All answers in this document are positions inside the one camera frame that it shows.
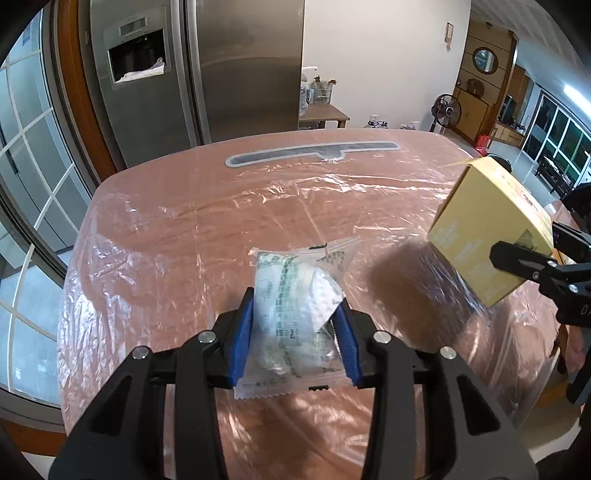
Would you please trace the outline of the white green snack packet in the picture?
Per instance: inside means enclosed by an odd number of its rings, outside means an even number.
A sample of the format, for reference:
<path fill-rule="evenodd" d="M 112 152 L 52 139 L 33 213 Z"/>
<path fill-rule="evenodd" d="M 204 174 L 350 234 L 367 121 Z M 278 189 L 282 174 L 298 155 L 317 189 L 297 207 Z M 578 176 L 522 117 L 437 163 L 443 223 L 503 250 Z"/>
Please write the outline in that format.
<path fill-rule="evenodd" d="M 291 251 L 253 248 L 253 324 L 236 399 L 349 384 L 331 317 L 359 237 Z"/>

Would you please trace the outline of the yellow cardboard box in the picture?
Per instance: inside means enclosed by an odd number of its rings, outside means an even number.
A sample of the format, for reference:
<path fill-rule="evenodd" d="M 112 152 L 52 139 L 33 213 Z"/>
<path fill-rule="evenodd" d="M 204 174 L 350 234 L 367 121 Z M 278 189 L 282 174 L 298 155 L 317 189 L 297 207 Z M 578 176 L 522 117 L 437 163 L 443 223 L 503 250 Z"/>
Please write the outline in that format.
<path fill-rule="evenodd" d="M 550 256 L 552 220 L 533 195 L 496 160 L 469 161 L 439 209 L 428 240 L 491 307 L 524 281 L 496 269 L 494 244 L 517 243 Z"/>

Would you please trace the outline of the black standing fan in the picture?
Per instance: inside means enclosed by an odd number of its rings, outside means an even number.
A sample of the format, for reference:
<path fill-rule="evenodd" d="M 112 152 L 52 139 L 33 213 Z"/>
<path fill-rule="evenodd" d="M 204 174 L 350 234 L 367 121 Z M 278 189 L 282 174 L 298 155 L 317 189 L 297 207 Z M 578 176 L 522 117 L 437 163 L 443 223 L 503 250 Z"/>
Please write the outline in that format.
<path fill-rule="evenodd" d="M 462 107 L 459 100 L 451 94 L 442 94 L 431 107 L 433 122 L 430 132 L 433 133 L 437 125 L 446 129 L 455 127 L 461 119 Z"/>

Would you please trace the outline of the wooden cabinet with mirror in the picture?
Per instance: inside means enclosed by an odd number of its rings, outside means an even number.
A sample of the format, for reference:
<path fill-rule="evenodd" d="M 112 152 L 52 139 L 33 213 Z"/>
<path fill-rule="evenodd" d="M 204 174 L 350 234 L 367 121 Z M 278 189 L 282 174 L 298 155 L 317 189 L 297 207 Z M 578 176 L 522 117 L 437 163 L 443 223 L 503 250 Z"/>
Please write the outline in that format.
<path fill-rule="evenodd" d="M 488 22 L 469 22 L 454 89 L 461 117 L 452 130 L 474 147 L 495 138 L 516 146 L 524 140 L 517 131 L 518 116 L 533 83 L 517 63 L 518 52 L 514 32 Z"/>

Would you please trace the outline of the glass sliding door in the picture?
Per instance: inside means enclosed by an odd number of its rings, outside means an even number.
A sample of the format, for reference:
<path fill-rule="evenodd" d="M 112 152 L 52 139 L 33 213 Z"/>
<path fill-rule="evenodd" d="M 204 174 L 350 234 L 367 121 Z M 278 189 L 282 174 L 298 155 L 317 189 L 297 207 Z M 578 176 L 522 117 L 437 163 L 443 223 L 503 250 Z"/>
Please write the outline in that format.
<path fill-rule="evenodd" d="M 53 408 L 63 280 L 90 191 L 50 91 L 48 16 L 1 64 L 1 388 Z"/>

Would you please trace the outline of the stainless steel refrigerator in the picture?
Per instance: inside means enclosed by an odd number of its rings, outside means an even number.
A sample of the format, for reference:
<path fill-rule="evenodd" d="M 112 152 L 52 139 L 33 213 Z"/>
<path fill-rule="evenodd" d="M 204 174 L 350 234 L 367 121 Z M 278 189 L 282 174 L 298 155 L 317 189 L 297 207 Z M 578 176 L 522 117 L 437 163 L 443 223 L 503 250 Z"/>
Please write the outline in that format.
<path fill-rule="evenodd" d="M 301 1 L 82 1 L 78 25 L 117 169 L 297 128 Z"/>

